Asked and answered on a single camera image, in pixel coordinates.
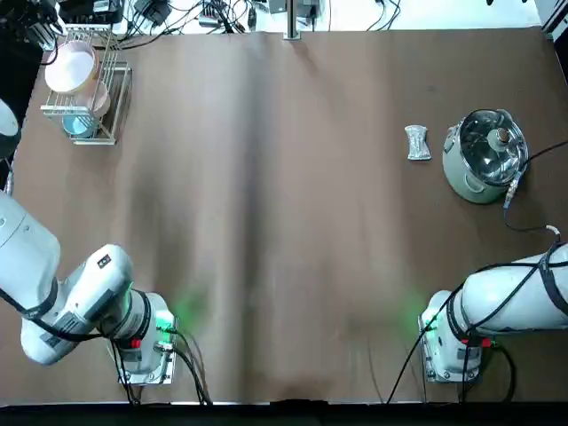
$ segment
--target pink bowl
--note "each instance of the pink bowl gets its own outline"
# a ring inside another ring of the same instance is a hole
[[[55,56],[53,51],[48,62]],[[53,91],[76,93],[92,81],[97,73],[99,58],[90,44],[73,40],[59,46],[58,57],[45,67],[45,82]]]
[[[92,82],[87,88],[75,95],[75,104],[80,107],[88,107],[97,118],[102,117],[107,113],[108,108],[110,108],[110,96],[108,95],[106,86],[107,85],[103,82],[99,82],[97,96],[95,97],[97,82]]]

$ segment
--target black label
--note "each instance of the black label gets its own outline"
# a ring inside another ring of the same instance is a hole
[[[108,264],[110,264],[110,256],[109,255],[105,255],[102,259],[100,259],[97,262],[97,265],[99,266],[100,269],[103,269]]]

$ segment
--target cooking pot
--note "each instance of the cooking pot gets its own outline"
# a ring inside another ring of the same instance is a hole
[[[479,109],[450,128],[442,163],[459,195],[485,204],[507,191],[527,159],[525,137],[511,115],[502,109]]]

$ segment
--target lid knob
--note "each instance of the lid knob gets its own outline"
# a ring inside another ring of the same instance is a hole
[[[509,142],[509,132],[501,127],[493,129],[487,133],[487,142],[494,151],[505,151]]]

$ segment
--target pot handle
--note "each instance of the pot handle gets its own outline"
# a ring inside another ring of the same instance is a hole
[[[484,191],[484,187],[483,186],[472,186],[471,183],[468,181],[468,175],[467,173],[465,175],[463,175],[463,183],[468,187],[468,189],[473,192],[473,193],[482,193]]]

